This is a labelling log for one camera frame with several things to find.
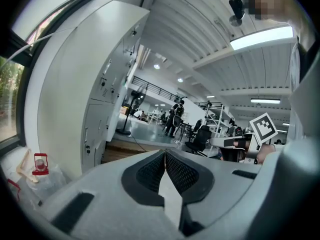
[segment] gray floor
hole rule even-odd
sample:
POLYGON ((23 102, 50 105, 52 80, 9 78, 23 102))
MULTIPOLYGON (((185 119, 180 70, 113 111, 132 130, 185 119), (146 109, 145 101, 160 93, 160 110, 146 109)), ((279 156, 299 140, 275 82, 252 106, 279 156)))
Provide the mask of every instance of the gray floor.
MULTIPOLYGON (((125 123, 125 119, 119 118, 117 128, 122 128, 124 126, 124 123, 125 123)), ((163 128, 164 128, 164 125, 159 125, 159 124, 156 125, 155 122, 152 122, 148 125, 135 122, 135 121, 131 122, 130 117, 128 118, 128 121, 125 127, 126 130, 131 131, 131 136, 129 136, 129 138, 132 139, 132 135, 133 135, 134 138, 138 142, 140 141, 142 144, 150 144, 150 145, 162 144, 161 146, 170 145, 170 147, 176 147, 177 144, 174 143, 174 141, 180 140, 181 130, 179 129, 179 131, 176 133, 175 138, 170 138, 168 136, 164 136, 165 131, 163 131, 163 128)), ((114 135, 114 138, 124 140, 124 136, 117 133, 114 135)), ((181 142, 184 144, 187 141, 188 139, 185 136, 183 136, 181 142)))

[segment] black chair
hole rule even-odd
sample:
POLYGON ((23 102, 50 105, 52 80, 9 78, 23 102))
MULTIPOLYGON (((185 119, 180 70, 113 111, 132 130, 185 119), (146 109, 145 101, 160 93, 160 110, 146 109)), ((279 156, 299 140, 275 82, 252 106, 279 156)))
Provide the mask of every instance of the black chair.
POLYGON ((187 141, 185 145, 192 150, 194 154, 197 151, 204 151, 206 142, 211 138, 209 126, 203 125, 199 130, 193 142, 187 141))
POLYGON ((201 124, 202 124, 202 120, 200 119, 196 122, 195 127, 193 129, 186 130, 186 137, 189 138, 189 142, 191 141, 191 139, 196 137, 201 124))

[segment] white cabinet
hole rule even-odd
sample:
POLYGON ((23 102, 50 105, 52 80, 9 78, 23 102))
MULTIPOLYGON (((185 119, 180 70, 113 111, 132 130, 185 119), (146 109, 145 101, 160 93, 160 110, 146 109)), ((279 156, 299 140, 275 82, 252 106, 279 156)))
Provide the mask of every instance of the white cabinet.
POLYGON ((130 69, 126 50, 141 37, 148 15, 144 8, 109 2, 76 26, 50 64, 39 99, 39 147, 71 180, 100 163, 130 69))

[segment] ceiling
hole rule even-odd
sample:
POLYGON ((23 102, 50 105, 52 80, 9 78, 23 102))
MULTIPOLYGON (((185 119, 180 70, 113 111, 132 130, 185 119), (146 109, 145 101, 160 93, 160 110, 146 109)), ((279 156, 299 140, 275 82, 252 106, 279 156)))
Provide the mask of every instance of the ceiling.
POLYGON ((282 24, 245 15, 240 27, 229 18, 229 0, 151 0, 141 44, 167 60, 171 79, 182 78, 191 95, 214 95, 235 118, 265 110, 275 120, 290 119, 289 62, 295 38, 234 51, 230 41, 282 24), (279 105, 256 106, 251 98, 281 99, 279 105))

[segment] ceiling light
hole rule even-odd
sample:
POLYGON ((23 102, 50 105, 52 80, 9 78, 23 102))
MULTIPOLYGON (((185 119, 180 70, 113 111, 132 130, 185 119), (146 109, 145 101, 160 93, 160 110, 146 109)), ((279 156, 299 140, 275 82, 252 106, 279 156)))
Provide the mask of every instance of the ceiling light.
POLYGON ((251 103, 269 103, 269 104, 280 104, 280 99, 272 98, 252 98, 251 103))
POLYGON ((234 50, 239 50, 244 47, 253 46, 268 41, 293 37, 294 32, 292 27, 284 26, 249 34, 231 41, 230 44, 234 50))

